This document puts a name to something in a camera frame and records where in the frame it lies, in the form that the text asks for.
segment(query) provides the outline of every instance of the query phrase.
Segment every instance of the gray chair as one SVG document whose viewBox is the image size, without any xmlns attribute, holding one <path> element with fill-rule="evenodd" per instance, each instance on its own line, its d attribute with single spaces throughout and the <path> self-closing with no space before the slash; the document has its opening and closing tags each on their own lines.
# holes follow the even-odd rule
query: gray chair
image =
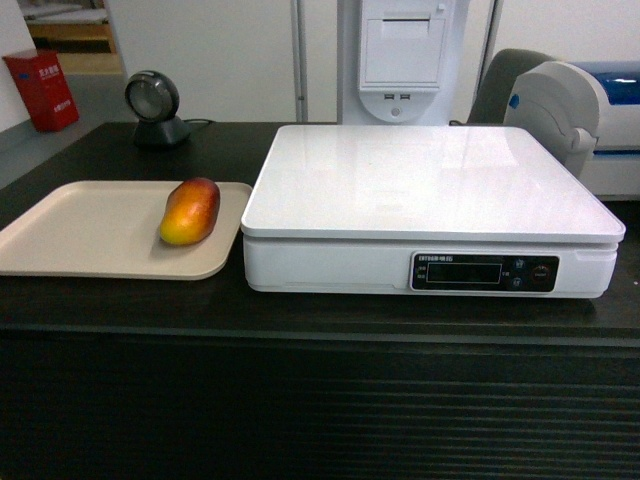
<svg viewBox="0 0 640 480">
<path fill-rule="evenodd" d="M 491 60 L 466 124 L 501 125 L 507 111 L 511 89 L 519 75 L 541 63 L 557 60 L 532 50 L 507 48 L 500 50 Z M 451 125 L 461 125 L 452 121 Z"/>
</svg>

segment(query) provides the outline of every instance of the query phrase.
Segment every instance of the red fire extinguisher box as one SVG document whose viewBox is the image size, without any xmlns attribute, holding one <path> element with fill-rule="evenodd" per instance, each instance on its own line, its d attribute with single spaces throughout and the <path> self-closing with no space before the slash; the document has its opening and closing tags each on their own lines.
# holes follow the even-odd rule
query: red fire extinguisher box
<svg viewBox="0 0 640 480">
<path fill-rule="evenodd" d="M 36 130 L 57 132 L 78 120 L 56 52 L 30 49 L 2 58 Z"/>
</svg>

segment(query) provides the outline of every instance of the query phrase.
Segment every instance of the white weighing scale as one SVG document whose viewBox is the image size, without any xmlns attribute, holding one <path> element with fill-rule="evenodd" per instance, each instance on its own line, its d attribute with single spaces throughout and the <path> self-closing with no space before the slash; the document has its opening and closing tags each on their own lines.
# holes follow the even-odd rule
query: white weighing scale
<svg viewBox="0 0 640 480">
<path fill-rule="evenodd" d="M 242 217 L 259 291 L 595 298 L 625 226 L 513 127 L 281 128 Z"/>
</svg>

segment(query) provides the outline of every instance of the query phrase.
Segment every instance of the beige tray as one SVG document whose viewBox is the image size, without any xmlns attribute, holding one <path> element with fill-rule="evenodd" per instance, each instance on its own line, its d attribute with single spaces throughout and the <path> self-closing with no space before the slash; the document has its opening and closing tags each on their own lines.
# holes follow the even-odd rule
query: beige tray
<svg viewBox="0 0 640 480">
<path fill-rule="evenodd" d="M 251 194 L 219 182 L 216 226 L 202 242 L 164 243 L 158 225 L 180 182 L 86 181 L 64 185 L 0 232 L 0 275 L 198 280 L 227 261 Z"/>
</svg>

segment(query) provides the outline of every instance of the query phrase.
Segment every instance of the white machine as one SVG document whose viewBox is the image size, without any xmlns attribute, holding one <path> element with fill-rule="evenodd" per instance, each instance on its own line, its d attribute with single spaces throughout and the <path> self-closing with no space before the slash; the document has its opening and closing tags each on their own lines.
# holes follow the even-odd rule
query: white machine
<svg viewBox="0 0 640 480">
<path fill-rule="evenodd" d="M 242 231 L 259 291 L 594 298 L 625 227 L 519 128 L 292 125 Z"/>
<path fill-rule="evenodd" d="M 338 123 L 446 125 L 469 0 L 339 0 Z"/>
<path fill-rule="evenodd" d="M 592 193 L 640 196 L 640 62 L 543 63 L 516 80 L 504 123 Z"/>
</svg>

